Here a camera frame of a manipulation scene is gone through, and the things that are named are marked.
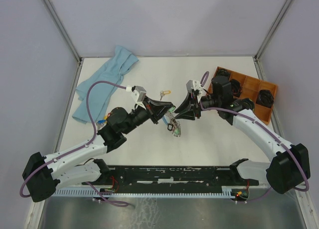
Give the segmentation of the large keyring with blue handle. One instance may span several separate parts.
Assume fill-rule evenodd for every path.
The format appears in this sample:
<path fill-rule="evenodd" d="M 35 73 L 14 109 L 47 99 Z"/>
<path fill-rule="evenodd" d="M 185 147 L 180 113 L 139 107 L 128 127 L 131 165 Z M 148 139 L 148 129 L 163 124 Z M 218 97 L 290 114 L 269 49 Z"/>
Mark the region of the large keyring with blue handle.
<path fill-rule="evenodd" d="M 174 137 L 180 137 L 181 136 L 181 127 L 179 121 L 176 120 L 173 113 L 167 112 L 164 117 L 162 118 L 164 121 L 167 130 L 172 133 Z"/>

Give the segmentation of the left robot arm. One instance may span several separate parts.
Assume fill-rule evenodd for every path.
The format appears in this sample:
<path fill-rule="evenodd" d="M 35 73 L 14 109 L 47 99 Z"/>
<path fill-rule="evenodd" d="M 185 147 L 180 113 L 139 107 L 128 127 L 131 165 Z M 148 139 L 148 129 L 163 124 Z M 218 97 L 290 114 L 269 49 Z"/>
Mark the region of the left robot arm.
<path fill-rule="evenodd" d="M 86 169 L 81 162 L 105 153 L 109 153 L 126 142 L 125 135 L 138 126 L 151 120 L 157 124 L 159 120 L 174 105 L 145 97 L 141 105 L 131 112 L 123 107 L 111 110 L 107 123 L 100 130 L 94 130 L 92 139 L 63 152 L 41 155 L 40 152 L 30 156 L 22 173 L 28 196 L 33 202 L 41 202 L 52 196 L 64 185 L 94 182 L 106 184 L 110 180 L 110 171 L 93 164 L 92 169 Z"/>

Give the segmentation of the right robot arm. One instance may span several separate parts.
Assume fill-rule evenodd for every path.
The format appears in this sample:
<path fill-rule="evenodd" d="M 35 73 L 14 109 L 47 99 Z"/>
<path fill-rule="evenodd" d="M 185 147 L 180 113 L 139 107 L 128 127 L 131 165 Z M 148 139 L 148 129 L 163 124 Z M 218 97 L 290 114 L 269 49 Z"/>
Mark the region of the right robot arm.
<path fill-rule="evenodd" d="M 208 95 L 200 82 L 188 81 L 187 96 L 174 111 L 176 118 L 195 120 L 201 117 L 202 111 L 216 110 L 222 119 L 247 135 L 270 161 L 262 163 L 245 159 L 229 171 L 229 180 L 235 185 L 246 179 L 265 182 L 279 194 L 291 189 L 307 192 L 311 176 L 307 148 L 301 143 L 294 145 L 270 130 L 254 114 L 252 100 L 233 97 L 227 77 L 214 77 L 211 84 L 212 93 Z"/>

